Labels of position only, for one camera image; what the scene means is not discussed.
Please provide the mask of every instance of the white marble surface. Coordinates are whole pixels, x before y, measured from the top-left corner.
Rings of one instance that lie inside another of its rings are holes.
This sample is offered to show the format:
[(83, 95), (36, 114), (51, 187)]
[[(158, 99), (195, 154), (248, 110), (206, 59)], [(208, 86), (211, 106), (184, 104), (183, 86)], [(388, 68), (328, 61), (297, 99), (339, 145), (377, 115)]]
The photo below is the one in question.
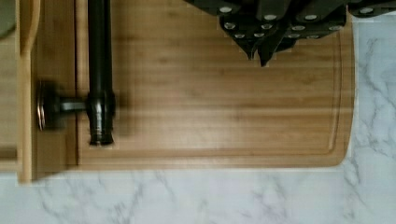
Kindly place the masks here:
[(344, 162), (326, 169), (66, 173), (17, 187), (0, 223), (396, 223), (396, 16), (355, 20), (358, 95)]

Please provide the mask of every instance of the bamboo cutting board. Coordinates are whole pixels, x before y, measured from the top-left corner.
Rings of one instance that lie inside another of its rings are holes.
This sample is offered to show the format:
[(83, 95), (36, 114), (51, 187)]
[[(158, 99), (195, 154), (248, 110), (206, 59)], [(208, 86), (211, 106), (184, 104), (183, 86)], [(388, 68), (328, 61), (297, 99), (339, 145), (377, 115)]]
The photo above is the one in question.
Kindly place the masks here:
[(115, 145), (95, 148), (86, 115), (57, 132), (39, 132), (36, 122), (38, 80), (55, 81), (65, 95), (88, 93), (87, 1), (17, 3), (22, 183), (75, 169), (332, 166), (346, 155), (350, 23), (300, 40), (261, 68), (217, 18), (184, 1), (112, 0)]
[[(78, 91), (88, 93), (86, 1), (77, 4)], [(115, 145), (88, 145), (81, 169), (301, 167), (346, 154), (354, 97), (350, 24), (300, 40), (261, 68), (183, 1), (112, 1)]]

